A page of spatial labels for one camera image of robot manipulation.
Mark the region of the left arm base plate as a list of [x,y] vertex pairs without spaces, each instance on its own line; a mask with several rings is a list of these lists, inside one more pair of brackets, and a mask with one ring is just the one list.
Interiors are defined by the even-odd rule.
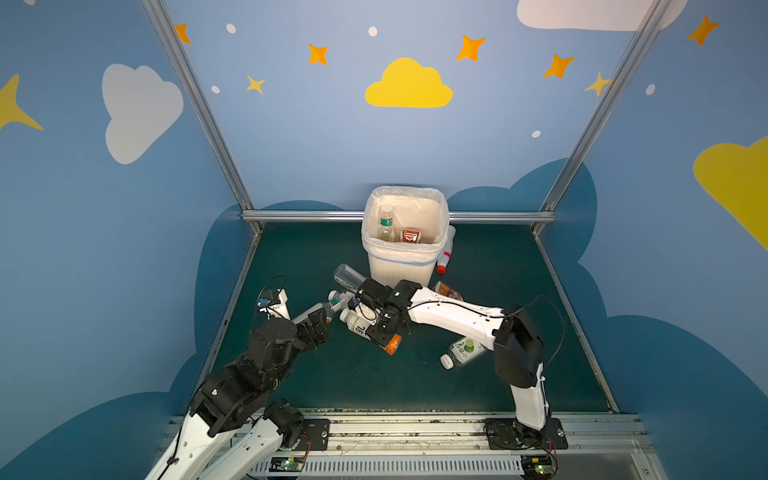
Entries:
[[291,451],[326,451],[330,440],[330,421],[327,419],[304,419],[301,430],[288,446]]

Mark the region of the orange label bottle white cap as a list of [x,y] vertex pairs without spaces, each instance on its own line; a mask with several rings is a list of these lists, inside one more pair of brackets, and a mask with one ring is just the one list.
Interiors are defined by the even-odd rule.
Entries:
[[[370,336],[367,334],[367,330],[370,326],[373,325],[373,322],[365,319],[355,310],[344,308],[340,313],[340,320],[345,323],[347,328],[353,333],[367,340],[371,340]],[[400,334],[395,334],[392,339],[386,343],[385,346],[382,346],[382,349],[384,349],[389,355],[393,355],[397,351],[401,341],[402,336]]]

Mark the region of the clear bottle green band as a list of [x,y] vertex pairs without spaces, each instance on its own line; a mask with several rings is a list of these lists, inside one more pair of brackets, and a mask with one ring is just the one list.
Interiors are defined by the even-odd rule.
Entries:
[[382,241],[390,243],[397,240],[394,228],[394,207],[390,204],[382,204],[379,207],[377,237]]

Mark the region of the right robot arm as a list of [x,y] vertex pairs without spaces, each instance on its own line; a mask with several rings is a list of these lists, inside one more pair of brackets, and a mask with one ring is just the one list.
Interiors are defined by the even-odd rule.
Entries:
[[444,329],[491,351],[496,375],[510,387],[516,424],[524,432],[545,430],[551,412],[544,390],[543,341],[521,308],[474,305],[408,280],[389,287],[367,278],[355,297],[373,313],[365,335],[388,352],[395,350],[408,323]]

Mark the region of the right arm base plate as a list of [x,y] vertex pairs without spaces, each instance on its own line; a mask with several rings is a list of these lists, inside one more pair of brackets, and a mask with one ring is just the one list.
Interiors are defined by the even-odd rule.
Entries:
[[483,434],[493,450],[565,450],[569,448],[562,423],[557,418],[546,421],[535,430],[516,418],[486,419]]

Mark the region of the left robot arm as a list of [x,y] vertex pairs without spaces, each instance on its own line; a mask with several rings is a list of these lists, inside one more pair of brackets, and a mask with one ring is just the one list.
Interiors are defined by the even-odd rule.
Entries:
[[295,319],[272,315],[250,332],[243,354],[209,373],[149,479],[242,479],[259,462],[301,441],[303,415],[268,401],[296,357],[328,341],[329,311],[318,303]]

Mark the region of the yellow red label bottle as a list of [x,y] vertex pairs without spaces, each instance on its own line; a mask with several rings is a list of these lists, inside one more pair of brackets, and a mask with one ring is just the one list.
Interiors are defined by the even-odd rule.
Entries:
[[422,233],[417,229],[404,228],[400,232],[400,241],[403,243],[419,244]]

